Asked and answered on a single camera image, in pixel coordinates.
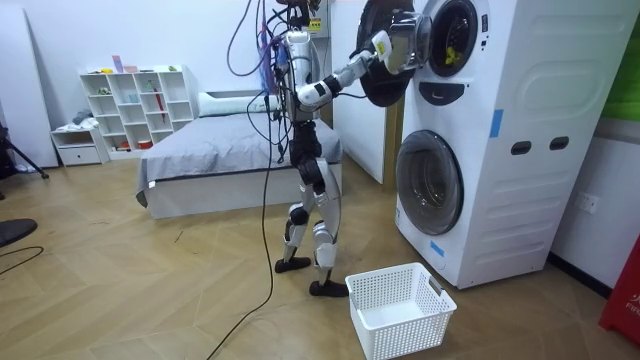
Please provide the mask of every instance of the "drawer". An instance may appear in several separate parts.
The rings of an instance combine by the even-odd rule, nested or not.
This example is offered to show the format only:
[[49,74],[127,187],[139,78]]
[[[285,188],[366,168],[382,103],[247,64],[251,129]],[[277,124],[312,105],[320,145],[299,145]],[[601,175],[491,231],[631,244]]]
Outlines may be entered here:
[[95,146],[58,149],[58,152],[65,166],[101,163]]

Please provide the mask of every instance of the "laundry basket handle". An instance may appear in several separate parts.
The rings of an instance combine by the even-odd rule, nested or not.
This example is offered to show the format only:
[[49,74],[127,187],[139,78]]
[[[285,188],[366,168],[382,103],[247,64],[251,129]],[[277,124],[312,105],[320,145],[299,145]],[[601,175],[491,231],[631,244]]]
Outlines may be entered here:
[[350,292],[349,293],[349,300],[351,300],[351,303],[353,304],[353,307],[358,310],[359,306],[358,306],[358,300],[356,300],[356,294]]
[[438,293],[438,295],[442,295],[442,291],[444,290],[444,288],[442,287],[442,285],[440,285],[436,278],[433,277],[433,275],[429,278],[429,284]]

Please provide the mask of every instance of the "robot leg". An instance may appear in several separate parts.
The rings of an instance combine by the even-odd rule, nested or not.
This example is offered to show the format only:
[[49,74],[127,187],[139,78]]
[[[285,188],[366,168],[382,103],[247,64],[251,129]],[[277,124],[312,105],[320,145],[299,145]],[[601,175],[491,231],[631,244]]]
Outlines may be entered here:
[[342,211],[340,188],[326,160],[319,158],[316,162],[322,174],[322,184],[315,187],[314,200],[323,220],[313,227],[318,280],[311,283],[309,293],[313,296],[345,297],[349,295],[347,286],[330,280],[338,250],[338,229]]
[[309,215],[313,210],[313,189],[305,184],[300,185],[302,202],[289,208],[289,219],[284,229],[284,255],[276,262],[274,270],[280,274],[290,270],[297,270],[311,265],[307,257],[295,257],[298,247],[302,243],[304,232],[307,230]]

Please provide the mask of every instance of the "yellow item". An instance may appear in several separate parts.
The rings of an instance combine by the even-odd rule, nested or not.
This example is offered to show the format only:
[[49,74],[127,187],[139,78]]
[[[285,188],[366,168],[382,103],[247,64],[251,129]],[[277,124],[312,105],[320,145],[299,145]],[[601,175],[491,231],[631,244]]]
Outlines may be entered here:
[[309,23],[309,31],[322,30],[322,18],[312,18]]
[[456,52],[453,47],[449,46],[447,48],[447,59],[445,60],[445,64],[447,65],[452,65],[457,63],[460,60],[460,56],[462,54],[459,52]]
[[386,51],[384,48],[384,43],[377,43],[376,44],[376,49],[378,50],[378,54],[380,55],[384,55],[384,52]]

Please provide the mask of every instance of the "white shelving unit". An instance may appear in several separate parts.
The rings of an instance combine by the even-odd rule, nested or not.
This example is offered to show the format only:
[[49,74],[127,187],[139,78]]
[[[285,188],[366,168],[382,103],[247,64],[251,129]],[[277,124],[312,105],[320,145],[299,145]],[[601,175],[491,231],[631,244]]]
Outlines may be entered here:
[[[139,141],[154,144],[182,129],[197,114],[192,76],[185,66],[152,72],[81,74],[91,112],[111,160],[140,157]],[[107,88],[111,95],[99,94]],[[116,151],[127,142],[130,151]]]

